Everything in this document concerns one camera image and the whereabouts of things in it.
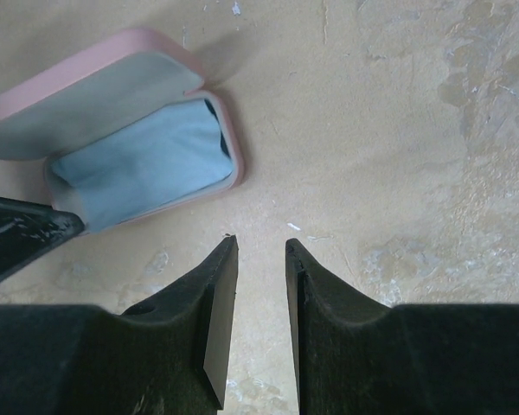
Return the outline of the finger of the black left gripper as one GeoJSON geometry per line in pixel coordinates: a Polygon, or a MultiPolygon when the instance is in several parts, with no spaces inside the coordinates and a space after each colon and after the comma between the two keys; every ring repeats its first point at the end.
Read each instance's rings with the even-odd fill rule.
{"type": "Polygon", "coordinates": [[[0,283],[84,230],[76,214],[0,197],[0,283]]]}

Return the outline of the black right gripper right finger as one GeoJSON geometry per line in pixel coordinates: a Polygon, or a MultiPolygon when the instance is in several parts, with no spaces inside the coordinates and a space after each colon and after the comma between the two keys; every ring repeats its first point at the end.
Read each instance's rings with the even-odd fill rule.
{"type": "Polygon", "coordinates": [[[285,244],[303,414],[519,414],[519,304],[388,307],[285,244]]]}

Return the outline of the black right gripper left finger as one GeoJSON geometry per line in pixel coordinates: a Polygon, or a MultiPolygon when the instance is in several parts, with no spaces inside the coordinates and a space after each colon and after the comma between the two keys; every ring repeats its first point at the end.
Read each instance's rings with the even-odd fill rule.
{"type": "Polygon", "coordinates": [[[215,414],[238,277],[228,236],[193,270],[115,315],[0,304],[0,414],[215,414]]]}

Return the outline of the blue cleaning cloth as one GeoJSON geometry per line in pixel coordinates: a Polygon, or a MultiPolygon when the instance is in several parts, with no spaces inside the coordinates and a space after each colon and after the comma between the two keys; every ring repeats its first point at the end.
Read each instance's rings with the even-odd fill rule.
{"type": "Polygon", "coordinates": [[[166,106],[51,169],[80,196],[99,232],[208,188],[233,172],[214,107],[205,99],[166,106]]]}

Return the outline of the pink glasses case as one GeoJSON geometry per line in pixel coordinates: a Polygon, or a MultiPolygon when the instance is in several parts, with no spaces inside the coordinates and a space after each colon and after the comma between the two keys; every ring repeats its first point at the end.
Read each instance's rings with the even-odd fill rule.
{"type": "Polygon", "coordinates": [[[0,95],[0,160],[42,161],[53,206],[97,233],[88,230],[79,194],[54,174],[52,163],[166,106],[205,99],[214,107],[233,172],[118,225],[219,194],[240,182],[244,161],[226,107],[204,84],[199,61],[167,35],[123,30],[0,95]]]}

